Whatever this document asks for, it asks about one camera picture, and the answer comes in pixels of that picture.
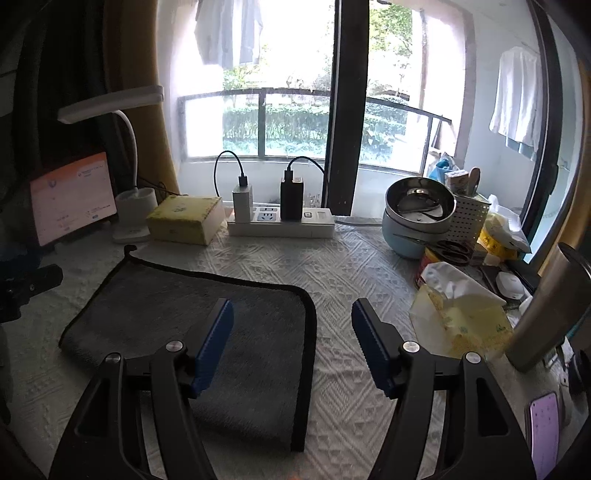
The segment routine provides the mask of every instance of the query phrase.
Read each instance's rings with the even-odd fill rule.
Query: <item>plastic bag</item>
[[[488,201],[491,203],[491,207],[484,222],[487,233],[505,248],[519,250],[526,254],[531,253],[530,243],[521,230],[519,216],[499,205],[499,200],[495,195],[489,196]]]
[[[409,311],[421,346],[454,358],[466,352],[488,359],[503,353],[513,335],[502,308],[505,300],[446,262],[428,265],[422,276],[426,283]]]
[[[445,185],[445,174],[454,170],[459,170],[459,168],[453,158],[447,153],[443,153],[427,177]]]

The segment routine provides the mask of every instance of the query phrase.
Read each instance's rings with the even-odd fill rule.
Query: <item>lamp base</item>
[[[154,189],[143,188],[122,192],[115,197],[119,223],[113,229],[116,244],[145,242],[150,239],[146,217],[158,203]]]
[[[133,244],[135,242],[147,242],[148,240],[150,240],[150,229],[145,225],[115,225],[113,227],[113,241],[116,244]]]

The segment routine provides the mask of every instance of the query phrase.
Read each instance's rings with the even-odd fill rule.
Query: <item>green hedge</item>
[[[395,135],[404,135],[408,112],[375,103],[365,106],[361,157],[389,159]],[[328,105],[267,105],[267,151],[301,152],[324,156],[329,122]],[[231,108],[223,113],[224,148],[253,150],[257,145],[258,105]]]
[[[383,141],[395,134],[404,135],[407,112],[369,103],[365,108],[364,135]],[[268,105],[266,138],[268,140],[325,140],[329,121],[326,105]],[[249,140],[257,137],[258,105],[232,108],[223,113],[223,137]]]

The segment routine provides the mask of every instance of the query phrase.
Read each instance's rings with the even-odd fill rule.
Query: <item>gray microfiber towel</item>
[[[191,400],[198,425],[303,451],[316,309],[301,288],[163,267],[127,252],[66,327],[60,347],[92,367],[110,352],[151,355],[182,339],[219,298],[232,302],[234,327],[211,387]]]

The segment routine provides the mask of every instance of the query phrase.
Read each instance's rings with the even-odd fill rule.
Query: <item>tissue packet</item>
[[[513,333],[502,308],[505,300],[446,262],[428,265],[423,279],[409,311],[420,345],[454,358],[503,353]]]

